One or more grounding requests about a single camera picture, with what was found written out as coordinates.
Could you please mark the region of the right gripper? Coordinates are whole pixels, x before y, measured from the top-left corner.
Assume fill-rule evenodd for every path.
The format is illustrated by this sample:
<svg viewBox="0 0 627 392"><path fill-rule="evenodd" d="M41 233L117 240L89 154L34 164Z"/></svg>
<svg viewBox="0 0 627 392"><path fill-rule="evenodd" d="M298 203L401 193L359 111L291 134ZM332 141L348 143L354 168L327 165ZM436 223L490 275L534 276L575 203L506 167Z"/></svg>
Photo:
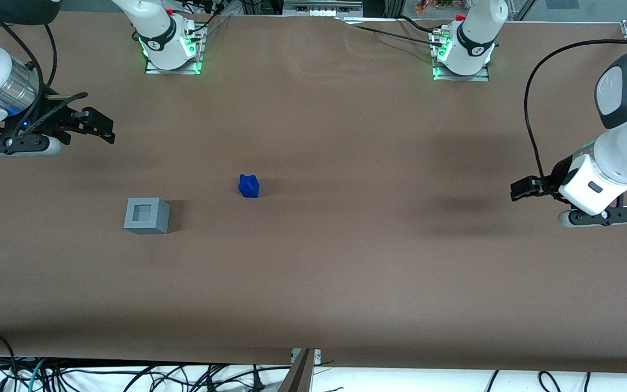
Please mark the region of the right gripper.
<svg viewBox="0 0 627 392"><path fill-rule="evenodd" d="M0 97L0 139L15 139L35 131L41 131L42 125L62 115L67 105L75 97L43 97L38 106L33 106L33 99L4 99ZM109 144L114 144L114 122L101 117L100 112L92 107L72 115L82 124L82 133L97 136Z"/></svg>

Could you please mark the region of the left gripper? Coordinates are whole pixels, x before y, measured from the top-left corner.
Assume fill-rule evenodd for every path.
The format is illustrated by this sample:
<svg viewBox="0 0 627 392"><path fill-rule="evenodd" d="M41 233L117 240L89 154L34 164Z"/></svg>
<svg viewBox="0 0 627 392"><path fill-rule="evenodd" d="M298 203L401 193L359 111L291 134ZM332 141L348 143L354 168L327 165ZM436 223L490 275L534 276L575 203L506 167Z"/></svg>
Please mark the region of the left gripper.
<svg viewBox="0 0 627 392"><path fill-rule="evenodd" d="M604 155L570 155L559 161L551 176L531 176L511 184L511 200L532 196L557 196L588 215L603 212L627 191L627 162Z"/></svg>

